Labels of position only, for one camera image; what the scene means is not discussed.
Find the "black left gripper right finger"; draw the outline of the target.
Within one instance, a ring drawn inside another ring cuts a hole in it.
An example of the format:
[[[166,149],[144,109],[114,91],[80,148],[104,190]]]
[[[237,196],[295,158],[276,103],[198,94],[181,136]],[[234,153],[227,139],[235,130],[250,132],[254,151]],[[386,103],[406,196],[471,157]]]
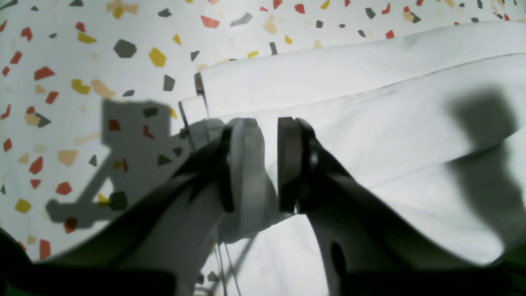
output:
[[[310,222],[331,296],[524,296],[524,267],[476,267],[432,242],[357,183],[305,120],[279,118],[277,146],[279,209]]]

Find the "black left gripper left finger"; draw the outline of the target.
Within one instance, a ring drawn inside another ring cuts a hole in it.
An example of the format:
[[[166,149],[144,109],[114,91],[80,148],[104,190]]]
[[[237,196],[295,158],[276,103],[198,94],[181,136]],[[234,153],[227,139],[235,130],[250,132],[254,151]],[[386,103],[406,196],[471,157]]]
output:
[[[234,211],[233,125],[75,249],[34,264],[1,231],[2,296],[191,296],[212,232]]]

